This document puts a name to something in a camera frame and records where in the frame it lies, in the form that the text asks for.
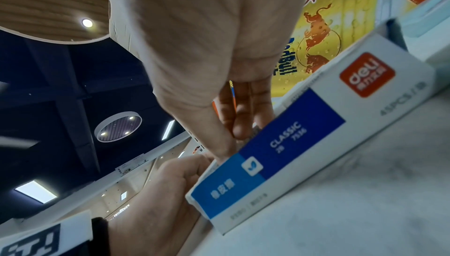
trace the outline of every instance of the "circular wooden ceiling panel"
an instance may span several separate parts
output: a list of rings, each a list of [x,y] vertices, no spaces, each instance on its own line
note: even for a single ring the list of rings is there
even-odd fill
[[[37,38],[89,41],[109,33],[108,8],[108,0],[0,0],[0,26]]]

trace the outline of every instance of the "white square icon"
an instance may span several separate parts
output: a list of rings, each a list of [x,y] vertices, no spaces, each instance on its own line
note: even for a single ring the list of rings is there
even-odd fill
[[[256,158],[253,156],[245,160],[244,163],[241,164],[241,166],[250,176],[255,176],[264,168],[261,163],[259,163],[258,160],[256,160]]]

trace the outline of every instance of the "white table surface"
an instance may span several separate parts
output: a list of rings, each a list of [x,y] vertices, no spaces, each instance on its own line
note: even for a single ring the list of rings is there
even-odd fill
[[[450,90],[225,236],[200,219],[179,255],[450,255]]]

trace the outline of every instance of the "box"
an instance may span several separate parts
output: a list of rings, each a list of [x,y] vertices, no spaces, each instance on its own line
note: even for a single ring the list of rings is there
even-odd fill
[[[425,101],[435,80],[383,23],[284,95],[277,118],[186,198],[224,234]]]

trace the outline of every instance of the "dark blue ceiling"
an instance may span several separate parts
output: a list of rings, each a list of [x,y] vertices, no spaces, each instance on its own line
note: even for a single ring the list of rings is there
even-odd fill
[[[0,31],[0,136],[40,141],[0,147],[0,223],[26,218],[162,144],[169,121],[141,62],[111,39],[58,45]],[[95,127],[116,113],[142,117],[131,135],[101,143]],[[176,123],[169,138],[183,132]],[[40,204],[14,191],[38,180],[58,196]]]

